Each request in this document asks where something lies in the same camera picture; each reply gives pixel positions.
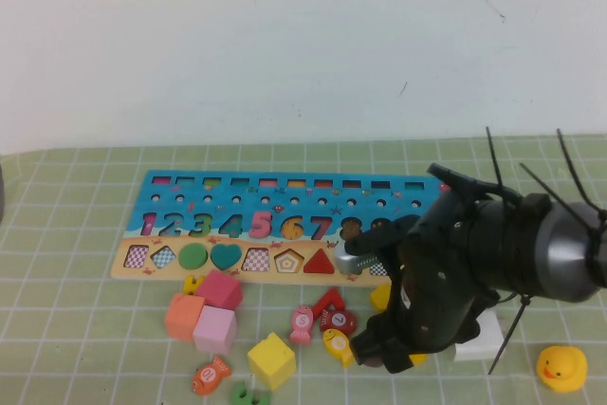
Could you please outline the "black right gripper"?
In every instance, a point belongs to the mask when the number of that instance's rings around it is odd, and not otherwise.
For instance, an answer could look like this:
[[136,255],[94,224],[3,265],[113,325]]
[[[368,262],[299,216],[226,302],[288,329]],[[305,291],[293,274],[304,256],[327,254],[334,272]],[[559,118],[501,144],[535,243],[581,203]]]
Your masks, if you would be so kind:
[[378,250],[392,281],[388,308],[378,327],[353,338],[358,365],[398,374],[427,353],[480,334],[478,316],[498,302],[498,293],[473,277],[459,209],[429,209],[386,228]]

